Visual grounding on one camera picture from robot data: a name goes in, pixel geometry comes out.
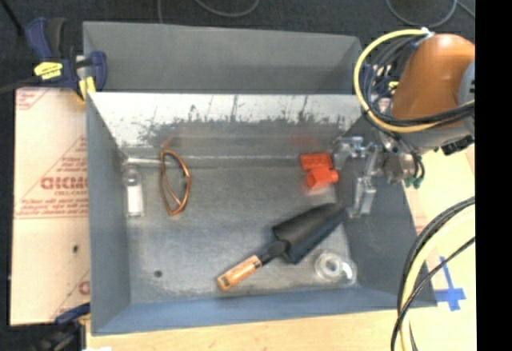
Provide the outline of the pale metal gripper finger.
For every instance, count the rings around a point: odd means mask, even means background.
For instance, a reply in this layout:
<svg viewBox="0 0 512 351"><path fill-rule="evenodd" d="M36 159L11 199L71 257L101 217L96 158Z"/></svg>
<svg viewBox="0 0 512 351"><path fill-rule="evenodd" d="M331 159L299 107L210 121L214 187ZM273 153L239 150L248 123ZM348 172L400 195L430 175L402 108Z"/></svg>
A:
<svg viewBox="0 0 512 351"><path fill-rule="evenodd" d="M358 177L354 181L352 205L348 209L349 216L358 218L370 215L376 192L370 177Z"/></svg>
<svg viewBox="0 0 512 351"><path fill-rule="evenodd" d="M332 151L335 168L342 168L349 158L365 159L369 156L370 144L362 136L342 137L336 140Z"/></svg>

